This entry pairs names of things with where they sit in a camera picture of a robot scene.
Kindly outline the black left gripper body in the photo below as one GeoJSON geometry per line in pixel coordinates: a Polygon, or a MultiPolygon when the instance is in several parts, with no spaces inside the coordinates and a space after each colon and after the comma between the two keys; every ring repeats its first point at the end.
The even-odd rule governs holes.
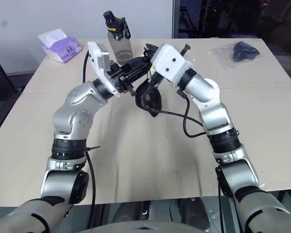
{"type": "Polygon", "coordinates": [[[113,60],[110,61],[110,71],[108,74],[115,84],[115,87],[119,93],[129,92],[131,96],[135,96],[136,92],[133,90],[133,86],[129,81],[128,75],[132,71],[129,63],[120,66],[113,60]]]}

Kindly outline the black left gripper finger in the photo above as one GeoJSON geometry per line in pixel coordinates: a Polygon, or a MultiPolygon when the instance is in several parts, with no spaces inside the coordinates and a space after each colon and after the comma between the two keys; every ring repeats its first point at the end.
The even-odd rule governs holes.
{"type": "Polygon", "coordinates": [[[141,64],[128,72],[128,81],[135,82],[142,76],[146,75],[151,68],[151,63],[141,64]]]}
{"type": "Polygon", "coordinates": [[[124,65],[124,72],[148,72],[151,67],[150,58],[147,56],[136,57],[124,65]]]}

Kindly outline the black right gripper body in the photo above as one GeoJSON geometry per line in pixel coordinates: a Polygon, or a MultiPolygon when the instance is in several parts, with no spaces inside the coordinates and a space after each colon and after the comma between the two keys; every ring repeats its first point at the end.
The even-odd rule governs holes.
{"type": "Polygon", "coordinates": [[[150,70],[150,82],[149,82],[150,88],[157,89],[162,81],[163,81],[163,76],[161,74],[159,74],[158,72],[156,72],[155,70],[151,69],[150,70]]]}

